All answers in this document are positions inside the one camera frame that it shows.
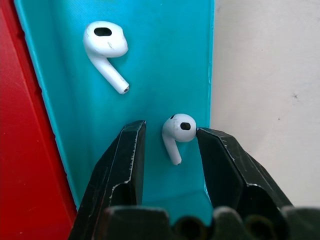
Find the red plastic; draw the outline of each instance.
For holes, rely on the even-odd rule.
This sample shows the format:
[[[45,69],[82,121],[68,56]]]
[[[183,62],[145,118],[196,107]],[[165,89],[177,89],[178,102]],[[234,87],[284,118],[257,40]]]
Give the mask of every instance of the red plastic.
[[[0,239],[67,239],[76,207],[13,1],[0,35]]]

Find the teal plastic surface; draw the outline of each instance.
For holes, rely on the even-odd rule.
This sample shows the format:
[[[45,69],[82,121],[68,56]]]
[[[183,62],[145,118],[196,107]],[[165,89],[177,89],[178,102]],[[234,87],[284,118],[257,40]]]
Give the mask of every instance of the teal plastic surface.
[[[197,140],[178,144],[171,164],[161,129],[173,114],[210,124],[213,0],[16,0],[74,202],[78,207],[96,162],[125,124],[146,120],[143,205],[167,209],[171,222],[192,215],[209,224]],[[109,58],[130,84],[118,94],[88,59],[86,25],[123,28],[127,54]]]

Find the earbud stem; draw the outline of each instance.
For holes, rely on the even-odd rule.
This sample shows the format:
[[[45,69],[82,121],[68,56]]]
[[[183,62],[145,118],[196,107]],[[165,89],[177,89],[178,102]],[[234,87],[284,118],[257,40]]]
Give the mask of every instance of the earbud stem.
[[[96,69],[119,94],[125,94],[129,90],[129,83],[127,83],[120,73],[111,65],[107,58],[95,56],[89,52],[87,52],[87,55]]]
[[[168,136],[165,133],[162,133],[162,138],[163,138],[163,142],[165,145],[165,148],[169,154],[169,157],[171,159],[171,162],[174,165],[179,165],[182,161],[179,150],[178,150],[178,146],[176,143],[176,140],[174,140],[174,138],[172,136]]]

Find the beige wall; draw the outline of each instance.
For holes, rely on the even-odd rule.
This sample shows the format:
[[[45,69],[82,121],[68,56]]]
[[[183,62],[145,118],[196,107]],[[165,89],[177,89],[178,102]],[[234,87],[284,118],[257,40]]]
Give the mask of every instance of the beige wall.
[[[216,0],[211,127],[320,206],[320,0]]]

